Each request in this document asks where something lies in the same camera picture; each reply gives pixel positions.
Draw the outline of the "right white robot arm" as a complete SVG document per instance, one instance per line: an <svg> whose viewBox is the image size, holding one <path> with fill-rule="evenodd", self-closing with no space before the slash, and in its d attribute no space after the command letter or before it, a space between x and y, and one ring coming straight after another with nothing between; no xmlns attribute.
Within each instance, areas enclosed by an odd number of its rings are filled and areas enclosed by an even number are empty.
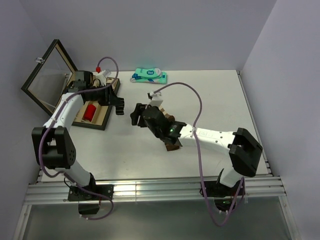
<svg viewBox="0 0 320 240"><path fill-rule="evenodd" d="M231 164L224 167L216 181L205 181L206 195L224 198L235 195L242 177L255 177L263 147L245 128L216 131L194 128L185 122L166 117L157 106L137 103L130 114L131 124L148 128L168 151L197 147L225 154Z"/></svg>

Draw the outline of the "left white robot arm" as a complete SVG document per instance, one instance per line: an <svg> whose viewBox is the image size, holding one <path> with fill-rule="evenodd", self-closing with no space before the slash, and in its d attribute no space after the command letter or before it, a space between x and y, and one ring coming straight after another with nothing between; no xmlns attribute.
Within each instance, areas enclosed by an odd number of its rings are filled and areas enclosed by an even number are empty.
<svg viewBox="0 0 320 240"><path fill-rule="evenodd" d="M110 200L96 184L92 173L77 160L77 151L70 136L70 128L87 102L114 107L117 115L124 114L125 101L113 89L117 78L108 81L109 73L96 68L96 72L76 71L75 79L67 85L65 93L49 120L32 130L36 160L42 172L50 179L63 176L69 180L73 195L81 200Z"/></svg>

